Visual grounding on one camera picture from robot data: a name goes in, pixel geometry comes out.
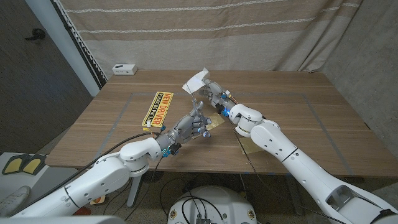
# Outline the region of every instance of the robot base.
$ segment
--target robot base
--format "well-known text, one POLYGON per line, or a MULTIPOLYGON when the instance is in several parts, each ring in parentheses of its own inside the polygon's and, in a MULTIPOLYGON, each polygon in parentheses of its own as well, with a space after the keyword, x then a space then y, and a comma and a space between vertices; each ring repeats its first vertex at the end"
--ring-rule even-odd
MULTIPOLYGON (((244 224, 256 224, 256 214, 254 213, 253 206, 240 194, 233 190, 227 189, 226 187, 220 186, 202 186, 191 190, 191 194, 194 197, 203 198, 211 202, 221 213, 225 224, 231 223, 244 223, 244 224)), ((171 207, 169 211, 168 224, 183 224, 187 223, 182 215, 182 203, 189 199, 189 192, 185 193, 180 199, 171 207)), ((205 209, 202 203, 195 199, 201 213, 201 219, 198 219, 198 209, 193 203, 193 200, 189 200, 184 205, 184 214, 188 221, 194 223, 217 223, 222 224, 220 215, 213 206, 203 201, 206 207, 207 219, 205 220, 205 209)))

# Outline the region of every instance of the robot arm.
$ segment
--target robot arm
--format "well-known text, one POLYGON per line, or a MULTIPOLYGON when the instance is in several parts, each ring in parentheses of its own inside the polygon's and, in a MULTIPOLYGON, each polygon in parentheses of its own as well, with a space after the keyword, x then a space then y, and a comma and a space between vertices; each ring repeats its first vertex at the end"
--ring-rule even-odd
POLYGON ((372 193, 333 177, 295 146, 277 123, 264 119, 256 110, 237 104, 229 92, 215 82, 209 79, 204 82, 206 85, 200 93, 207 96, 219 113, 237 124, 235 130, 240 135, 251 138, 281 161, 324 214, 344 223, 397 223, 398 211, 393 206, 372 193))
POLYGON ((176 155, 181 144, 194 136, 208 136, 206 125, 211 120, 201 112, 203 102, 194 102, 193 106, 194 109, 167 133, 160 134, 156 139, 147 138, 126 144, 119 152, 99 158, 93 168, 82 176, 25 208, 13 218, 72 215, 88 202, 121 188, 130 177, 144 174, 149 168, 148 159, 156 161, 168 154, 176 155))

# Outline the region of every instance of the cable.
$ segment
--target cable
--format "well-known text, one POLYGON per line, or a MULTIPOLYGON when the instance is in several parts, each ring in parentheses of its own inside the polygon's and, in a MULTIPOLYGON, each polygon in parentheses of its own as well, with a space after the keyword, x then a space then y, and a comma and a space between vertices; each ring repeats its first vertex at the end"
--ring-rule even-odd
POLYGON ((197 205, 195 199, 193 199, 193 203, 195 203, 195 206, 197 207, 198 213, 199 213, 199 215, 201 216, 201 213, 200 213, 200 211, 199 211, 199 208, 198 208, 198 205, 197 205))
POLYGON ((246 193, 246 187, 244 186, 242 174, 239 174, 239 177, 240 177, 241 180, 242 180, 242 185, 243 185, 243 190, 244 190, 244 198, 248 199, 248 193, 246 193))
POLYGON ((113 151, 114 149, 116 149, 117 147, 119 147, 120 145, 122 145, 123 143, 130 141, 132 139, 144 136, 144 135, 148 135, 151 133, 141 133, 141 134, 137 134, 133 137, 129 137, 119 143, 117 143, 115 146, 113 146, 111 149, 109 149, 108 151, 106 151, 105 153, 103 153, 102 155, 98 156, 97 158, 95 158, 93 161, 91 161, 89 164, 87 164, 86 166, 84 166, 83 168, 81 168, 80 170, 78 170, 76 173, 74 173, 73 175, 71 175, 69 178, 67 178, 66 180, 64 180, 62 183, 58 184, 57 186, 55 186, 53 189, 49 190, 48 192, 44 193, 42 196, 38 197, 37 199, 33 200, 31 203, 29 203, 27 206, 25 206, 25 208, 33 205, 34 203, 38 202, 39 200, 42 200, 44 197, 50 195, 52 192, 58 190, 60 187, 63 187, 65 184, 67 184, 69 181, 71 181, 73 178, 75 178, 77 175, 79 175, 81 172, 83 172, 84 170, 86 170, 87 168, 89 168, 91 165, 93 165, 98 159, 100 159, 101 157, 109 154, 111 151, 113 151))
POLYGON ((166 184, 163 185, 162 189, 160 190, 159 200, 160 200, 160 206, 162 207, 162 210, 163 210, 164 214, 166 215, 166 220, 169 218, 169 215, 166 213, 166 210, 165 210, 165 208, 164 208, 164 206, 163 206, 163 202, 162 202, 162 192, 163 192, 163 189, 166 187, 167 184, 169 184, 170 182, 173 182, 173 181, 175 181, 175 180, 181 180, 182 182, 184 182, 185 185, 187 185, 187 183, 185 182, 185 180, 183 180, 183 179, 181 179, 181 178, 174 178, 174 179, 171 179, 171 180, 169 180, 168 182, 166 182, 166 184))
POLYGON ((297 204, 297 203, 291 201, 290 199, 288 199, 288 198, 286 198, 286 197, 280 195, 278 192, 274 191, 273 189, 271 189, 271 188, 260 178, 259 174, 257 173, 256 169, 255 169, 254 166, 253 166, 253 163, 250 161, 249 156, 248 156, 248 154, 246 153, 246 150, 244 150, 244 147, 243 147, 243 145, 242 145, 242 143, 241 143, 241 140, 239 140, 238 134, 237 134, 236 130, 234 129, 233 123, 232 123, 231 120, 229 120, 229 119, 228 119, 228 121, 229 121, 229 123, 231 123, 231 125, 232 125, 232 128, 233 128, 233 130, 234 130, 236 139, 238 140, 239 144, 241 145, 242 150, 243 150, 243 152, 244 152, 244 155, 245 155, 246 158, 248 159, 251 168, 253 169, 254 173, 256 174, 256 176, 257 176, 257 178, 260 180, 260 182, 261 182, 269 191, 271 191, 271 192, 272 192, 273 194, 275 194, 276 196, 278 196, 278 197, 280 197, 280 198, 282 198, 282 199, 284 199, 284 200, 287 200, 288 202, 290 202, 290 203, 292 203, 292 204, 294 204, 294 205, 299 206, 299 207, 302 208, 302 209, 305 209, 305 210, 307 210, 307 211, 310 211, 310 212, 313 212, 313 213, 315 213, 315 214, 321 215, 321 216, 323 216, 323 217, 325 217, 325 218, 329 218, 329 219, 331 219, 331 220, 333 220, 333 221, 336 221, 336 222, 338 222, 338 223, 346 224, 345 222, 340 221, 340 220, 338 220, 338 219, 336 219, 336 218, 330 217, 330 216, 328 216, 328 215, 325 215, 325 214, 322 214, 322 213, 320 213, 320 212, 311 210, 311 209, 309 209, 309 208, 307 208, 307 207, 304 207, 303 205, 297 204))
POLYGON ((184 219, 185 219, 185 221, 186 221, 188 224, 190 224, 190 222, 188 221, 187 217, 185 216, 185 213, 184 213, 184 205, 185 205, 185 203, 186 203, 187 201, 193 200, 193 199, 204 200, 205 202, 209 203, 209 204, 218 212, 218 215, 220 216, 221 221, 222 221, 223 223, 225 223, 225 222, 224 222, 224 219, 223 219, 223 216, 221 215, 221 212, 220 212, 211 202, 207 201, 206 199, 199 198, 199 197, 195 197, 195 196, 185 196, 185 197, 182 197, 182 198, 180 198, 180 199, 187 198, 187 197, 190 197, 190 198, 187 199, 186 201, 184 201, 184 203, 182 203, 182 215, 184 216, 184 219))
MULTIPOLYGON (((154 173, 152 174, 152 177, 151 177, 151 179, 150 179, 150 183, 152 183, 152 181, 154 180, 154 176, 155 176, 157 167, 159 166, 159 164, 160 164, 160 162, 162 161, 163 158, 164 158, 164 157, 161 157, 160 160, 159 160, 159 162, 157 163, 157 165, 156 165, 156 167, 155 167, 155 171, 154 171, 154 173)), ((147 189, 147 191, 144 193, 144 195, 142 196, 141 200, 137 203, 135 209, 133 209, 133 210, 130 212, 130 214, 124 219, 124 221, 127 221, 127 219, 137 210, 138 206, 142 203, 142 201, 145 199, 145 196, 148 194, 148 191, 149 191, 150 187, 151 187, 151 184, 148 186, 148 189, 147 189)))
POLYGON ((130 185, 130 183, 131 183, 131 181, 129 181, 129 183, 127 184, 127 186, 126 186, 122 191, 120 191, 120 192, 117 194, 117 196, 115 196, 114 198, 112 198, 112 200, 110 200, 110 201, 108 202, 108 204, 106 205, 106 207, 105 207, 104 212, 102 213, 102 215, 105 215, 106 209, 107 209, 108 206, 111 204, 111 202, 112 202, 115 198, 117 198, 119 195, 121 195, 125 190, 127 190, 127 187, 130 185))

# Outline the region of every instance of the striped curtain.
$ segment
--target striped curtain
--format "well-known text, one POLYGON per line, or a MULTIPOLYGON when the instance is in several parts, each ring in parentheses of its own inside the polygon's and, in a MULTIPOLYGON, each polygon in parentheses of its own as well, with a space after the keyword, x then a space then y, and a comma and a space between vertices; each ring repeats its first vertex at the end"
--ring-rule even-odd
POLYGON ((105 73, 141 70, 315 71, 361 0, 61 0, 105 73))

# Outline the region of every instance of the wooden table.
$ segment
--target wooden table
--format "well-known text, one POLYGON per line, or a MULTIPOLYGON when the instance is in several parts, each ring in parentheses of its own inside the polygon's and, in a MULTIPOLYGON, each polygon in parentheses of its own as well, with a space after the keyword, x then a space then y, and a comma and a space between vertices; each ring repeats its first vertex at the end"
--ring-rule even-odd
MULTIPOLYGON (((50 153, 53 167, 83 167, 135 134, 157 91, 174 92, 165 125, 171 128, 192 109, 181 87, 197 71, 138 71, 112 76, 50 153)), ((210 79, 235 99, 277 122, 284 134, 329 173, 338 176, 398 177, 398 161, 382 145, 322 73, 210 71, 210 79)), ((204 113, 215 109, 202 96, 204 113)), ((265 151, 249 154, 258 173, 286 174, 265 151)), ((151 169, 157 162, 151 162, 151 169)), ((160 163, 158 170, 252 173, 229 122, 197 138, 160 163)))

